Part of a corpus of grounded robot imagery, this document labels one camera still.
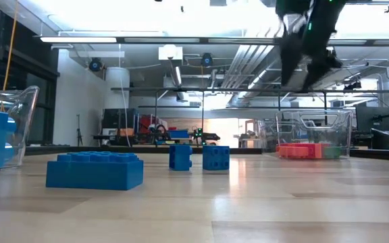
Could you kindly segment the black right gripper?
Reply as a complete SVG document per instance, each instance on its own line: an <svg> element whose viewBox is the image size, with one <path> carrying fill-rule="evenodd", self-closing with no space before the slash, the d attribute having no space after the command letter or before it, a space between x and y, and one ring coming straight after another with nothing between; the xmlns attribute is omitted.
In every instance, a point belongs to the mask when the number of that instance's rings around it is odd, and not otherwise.
<svg viewBox="0 0 389 243"><path fill-rule="evenodd" d="M307 65L302 92L308 92L332 69L342 67L335 50L326 47L346 3L347 0L276 0L276 13L281 20L296 16L295 22L285 27L280 43L282 86L288 86L303 55L314 58Z"/></svg>

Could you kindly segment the red block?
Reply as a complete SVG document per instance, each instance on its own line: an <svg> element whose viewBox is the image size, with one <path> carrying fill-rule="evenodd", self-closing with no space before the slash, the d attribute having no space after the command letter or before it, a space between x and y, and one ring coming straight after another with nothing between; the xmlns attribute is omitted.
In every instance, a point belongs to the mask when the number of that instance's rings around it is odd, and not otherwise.
<svg viewBox="0 0 389 243"><path fill-rule="evenodd" d="M302 146L307 147L309 149L309 156L305 159L313 159L314 158L314 144L311 143L284 143L280 146Z"/></svg>

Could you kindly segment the small green block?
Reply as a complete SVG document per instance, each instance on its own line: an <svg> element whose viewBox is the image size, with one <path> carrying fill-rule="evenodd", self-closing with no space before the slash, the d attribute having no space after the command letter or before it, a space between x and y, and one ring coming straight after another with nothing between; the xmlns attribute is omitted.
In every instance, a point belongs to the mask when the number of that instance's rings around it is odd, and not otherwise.
<svg viewBox="0 0 389 243"><path fill-rule="evenodd" d="M339 159L342 155L342 149L339 146L324 146L322 148L323 159Z"/></svg>

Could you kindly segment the black computer monitor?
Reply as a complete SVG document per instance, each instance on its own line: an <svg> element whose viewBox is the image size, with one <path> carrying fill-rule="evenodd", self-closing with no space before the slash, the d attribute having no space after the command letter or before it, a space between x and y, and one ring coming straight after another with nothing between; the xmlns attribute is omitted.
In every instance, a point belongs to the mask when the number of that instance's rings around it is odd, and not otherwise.
<svg viewBox="0 0 389 243"><path fill-rule="evenodd" d="M389 132L389 108L356 107L357 129L370 132L372 128Z"/></svg>

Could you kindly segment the clear plastic bin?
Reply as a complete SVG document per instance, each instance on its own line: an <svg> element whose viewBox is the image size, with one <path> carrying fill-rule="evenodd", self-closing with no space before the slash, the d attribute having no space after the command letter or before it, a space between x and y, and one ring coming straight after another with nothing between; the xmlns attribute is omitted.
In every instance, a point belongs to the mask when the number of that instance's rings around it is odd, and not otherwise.
<svg viewBox="0 0 389 243"><path fill-rule="evenodd" d="M25 90L0 91L0 112L7 113L16 123L15 132L7 135L6 140L12 145L14 153L0 169L22 164L38 93L37 86L30 86Z"/></svg>
<svg viewBox="0 0 389 243"><path fill-rule="evenodd" d="M277 147L284 143L322 143L323 147L339 146L339 159L344 159L350 153L352 119L349 110L281 110L257 122L261 148L279 157Z"/></svg>

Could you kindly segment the black background rack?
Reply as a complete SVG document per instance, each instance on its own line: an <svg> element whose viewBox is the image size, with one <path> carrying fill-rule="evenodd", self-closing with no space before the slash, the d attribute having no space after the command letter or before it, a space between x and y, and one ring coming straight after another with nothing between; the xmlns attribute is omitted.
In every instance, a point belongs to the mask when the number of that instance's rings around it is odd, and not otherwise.
<svg viewBox="0 0 389 243"><path fill-rule="evenodd" d="M305 119L320 119L323 123L339 120L333 114L346 109L331 107L329 96L325 92L313 94L313 101L308 94L299 94L287 90L248 90L235 88L112 88L113 92L140 92L143 96L131 96L130 108L139 109L142 114L152 113L160 119L203 119L204 124L196 123L205 134L216 133L218 145L237 148L240 146L239 135L243 119L255 121L267 119L276 122L276 114L281 119L296 119L296 112L304 113Z"/></svg>

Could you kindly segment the black office chair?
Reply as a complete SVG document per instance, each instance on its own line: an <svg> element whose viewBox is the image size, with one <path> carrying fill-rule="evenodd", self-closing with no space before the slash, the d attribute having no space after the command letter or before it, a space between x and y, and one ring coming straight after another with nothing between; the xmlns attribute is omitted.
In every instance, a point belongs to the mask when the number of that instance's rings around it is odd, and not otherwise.
<svg viewBox="0 0 389 243"><path fill-rule="evenodd" d="M375 128L371 129L371 148L376 150L389 150L389 134Z"/></svg>

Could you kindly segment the white ceiling box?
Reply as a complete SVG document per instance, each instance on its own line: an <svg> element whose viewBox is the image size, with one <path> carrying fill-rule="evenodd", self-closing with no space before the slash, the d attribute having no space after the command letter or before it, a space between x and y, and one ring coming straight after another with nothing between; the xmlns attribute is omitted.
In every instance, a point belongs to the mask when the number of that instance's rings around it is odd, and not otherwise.
<svg viewBox="0 0 389 243"><path fill-rule="evenodd" d="M158 59L164 60L183 60L183 47L175 45L164 45L158 48Z"/></svg>

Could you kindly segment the blue storage bin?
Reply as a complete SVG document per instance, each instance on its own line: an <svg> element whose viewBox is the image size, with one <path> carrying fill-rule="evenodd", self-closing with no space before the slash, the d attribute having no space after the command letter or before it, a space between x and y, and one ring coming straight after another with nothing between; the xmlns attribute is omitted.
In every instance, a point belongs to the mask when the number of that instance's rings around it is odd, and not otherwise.
<svg viewBox="0 0 389 243"><path fill-rule="evenodd" d="M167 134L171 139L190 138L188 130L168 130Z"/></svg>

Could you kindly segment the white cylindrical tank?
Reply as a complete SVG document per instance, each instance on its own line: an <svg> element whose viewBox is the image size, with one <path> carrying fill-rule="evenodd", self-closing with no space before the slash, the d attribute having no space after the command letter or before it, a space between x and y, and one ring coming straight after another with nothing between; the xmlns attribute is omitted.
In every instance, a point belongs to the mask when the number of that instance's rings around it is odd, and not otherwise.
<svg viewBox="0 0 389 243"><path fill-rule="evenodd" d="M105 109L129 108L130 72L122 67L109 67L105 73Z"/></svg>

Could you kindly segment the black equipment case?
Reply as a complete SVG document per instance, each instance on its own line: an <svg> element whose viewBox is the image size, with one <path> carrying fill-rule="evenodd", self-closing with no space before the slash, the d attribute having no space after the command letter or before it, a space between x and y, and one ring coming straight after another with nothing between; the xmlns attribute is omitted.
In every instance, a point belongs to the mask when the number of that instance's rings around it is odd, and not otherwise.
<svg viewBox="0 0 389 243"><path fill-rule="evenodd" d="M102 134L107 134L110 129L132 128L138 132L138 109L104 109L101 122Z"/></svg>

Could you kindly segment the long ceiling light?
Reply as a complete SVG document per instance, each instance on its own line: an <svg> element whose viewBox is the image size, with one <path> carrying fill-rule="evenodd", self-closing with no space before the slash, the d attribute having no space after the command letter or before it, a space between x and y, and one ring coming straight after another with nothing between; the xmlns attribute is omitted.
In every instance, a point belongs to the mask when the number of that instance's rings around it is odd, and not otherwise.
<svg viewBox="0 0 389 243"><path fill-rule="evenodd" d="M93 36L42 36L44 43L117 43L115 37Z"/></svg>

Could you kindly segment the black tripod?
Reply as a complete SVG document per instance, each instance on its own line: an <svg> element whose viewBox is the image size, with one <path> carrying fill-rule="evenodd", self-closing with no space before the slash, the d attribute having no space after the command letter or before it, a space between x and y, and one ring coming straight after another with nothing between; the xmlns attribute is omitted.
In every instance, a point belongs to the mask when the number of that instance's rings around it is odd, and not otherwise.
<svg viewBox="0 0 389 243"><path fill-rule="evenodd" d="M77 119L77 129L76 129L77 146L82 146L83 141L82 141L82 134L81 134L81 130L80 130L80 115L79 114L76 115L76 119Z"/></svg>

